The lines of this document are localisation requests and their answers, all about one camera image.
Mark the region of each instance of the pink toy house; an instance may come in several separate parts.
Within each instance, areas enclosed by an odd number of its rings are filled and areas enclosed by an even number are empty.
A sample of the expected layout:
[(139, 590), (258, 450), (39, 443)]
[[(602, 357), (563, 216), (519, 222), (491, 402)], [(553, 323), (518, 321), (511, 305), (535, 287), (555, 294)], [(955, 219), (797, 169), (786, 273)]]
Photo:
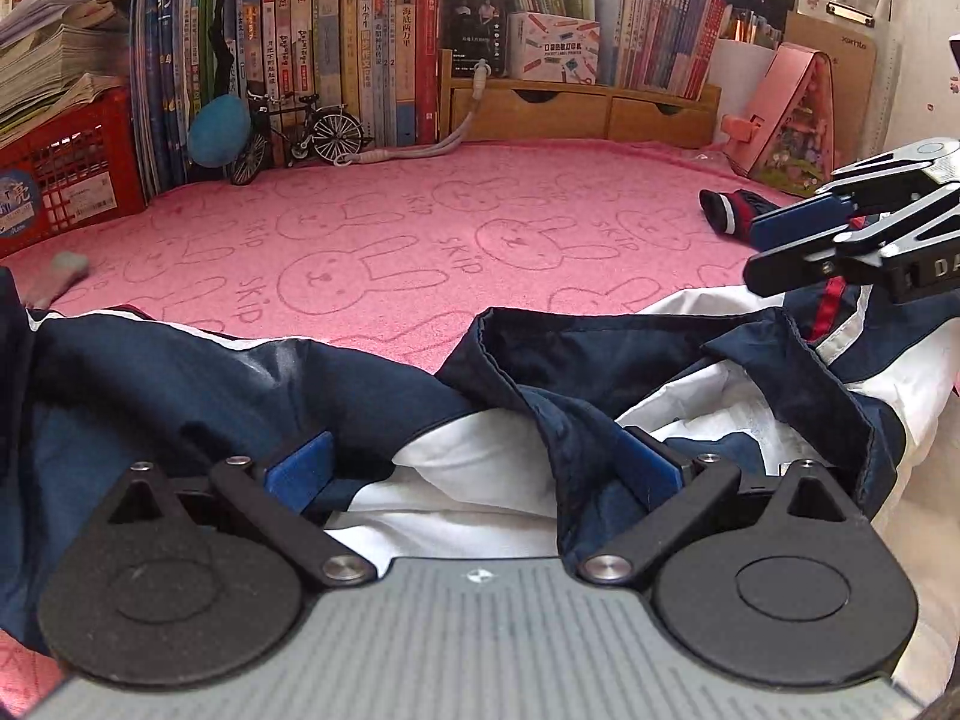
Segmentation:
[(741, 175), (811, 196), (833, 172), (833, 84), (822, 52), (782, 44), (742, 117), (725, 116), (724, 153)]

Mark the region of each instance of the circular black pad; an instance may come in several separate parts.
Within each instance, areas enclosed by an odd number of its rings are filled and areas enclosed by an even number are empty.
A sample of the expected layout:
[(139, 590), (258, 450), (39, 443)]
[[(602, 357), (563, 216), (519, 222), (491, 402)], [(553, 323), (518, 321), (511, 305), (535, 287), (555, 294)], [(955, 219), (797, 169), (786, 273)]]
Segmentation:
[(56, 655), (93, 678), (159, 688), (219, 677), (274, 646), (301, 609), (293, 568), (243, 538), (164, 519), (96, 544), (67, 551), (40, 604)]
[(855, 509), (824, 521), (775, 504), (757, 525), (666, 562), (653, 598), (667, 629), (708, 664), (765, 685), (843, 685), (892, 669), (916, 597), (870, 523)]

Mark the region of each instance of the wooden organizer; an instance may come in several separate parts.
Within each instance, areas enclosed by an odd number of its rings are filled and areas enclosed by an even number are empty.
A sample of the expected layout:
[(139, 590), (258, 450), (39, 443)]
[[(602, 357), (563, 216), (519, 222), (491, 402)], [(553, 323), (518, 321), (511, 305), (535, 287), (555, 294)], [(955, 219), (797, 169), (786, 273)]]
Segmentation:
[[(445, 138), (467, 116), (473, 80), (453, 77), (449, 50), (440, 61), (440, 138)], [(720, 89), (709, 85), (699, 100), (684, 100), (610, 86), (488, 79), (464, 140), (603, 138), (703, 148), (713, 140), (719, 101)]]

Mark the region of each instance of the label printer box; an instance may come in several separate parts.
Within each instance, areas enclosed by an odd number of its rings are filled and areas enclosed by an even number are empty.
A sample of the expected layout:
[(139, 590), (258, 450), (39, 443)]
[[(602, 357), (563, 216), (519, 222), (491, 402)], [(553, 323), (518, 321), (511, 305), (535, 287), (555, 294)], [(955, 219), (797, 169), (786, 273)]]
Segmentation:
[(507, 65), (511, 79), (596, 83), (600, 25), (545, 13), (512, 13)]

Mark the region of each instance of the wooden drawer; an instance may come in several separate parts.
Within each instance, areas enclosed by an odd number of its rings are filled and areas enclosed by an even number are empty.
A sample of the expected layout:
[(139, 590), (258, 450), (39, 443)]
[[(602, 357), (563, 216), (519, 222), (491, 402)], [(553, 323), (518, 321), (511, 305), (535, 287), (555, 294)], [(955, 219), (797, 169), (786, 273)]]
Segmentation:
[[(450, 129), (467, 116), (470, 90), (452, 90)], [(577, 92), (484, 92), (467, 141), (526, 138), (603, 138), (607, 132), (606, 95)]]
[(607, 137), (611, 141), (660, 141), (681, 148), (702, 148), (713, 140), (715, 116), (716, 106), (712, 110), (679, 108), (614, 97)]

